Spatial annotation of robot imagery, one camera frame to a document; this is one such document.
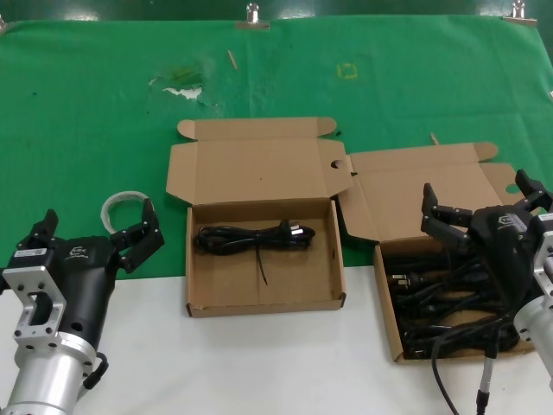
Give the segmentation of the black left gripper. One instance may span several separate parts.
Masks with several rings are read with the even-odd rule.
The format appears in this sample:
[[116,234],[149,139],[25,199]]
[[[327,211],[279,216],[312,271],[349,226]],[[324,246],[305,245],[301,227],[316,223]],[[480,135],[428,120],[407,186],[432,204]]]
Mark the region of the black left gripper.
[[159,220],[149,198],[141,222],[105,236],[55,238],[59,219],[53,209],[23,239],[24,249],[53,247],[60,265],[55,278],[66,300],[59,330],[99,345],[118,267],[132,273],[164,245]]

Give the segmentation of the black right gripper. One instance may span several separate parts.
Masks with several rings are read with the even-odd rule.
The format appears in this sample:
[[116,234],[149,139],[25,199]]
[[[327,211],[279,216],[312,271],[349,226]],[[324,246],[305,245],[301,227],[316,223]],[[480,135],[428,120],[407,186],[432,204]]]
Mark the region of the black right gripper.
[[447,248],[466,251],[470,241],[495,283],[509,312],[545,294],[545,216],[552,193],[523,169],[515,175],[523,195],[515,206],[471,210],[440,205],[430,183],[423,187],[421,231]]

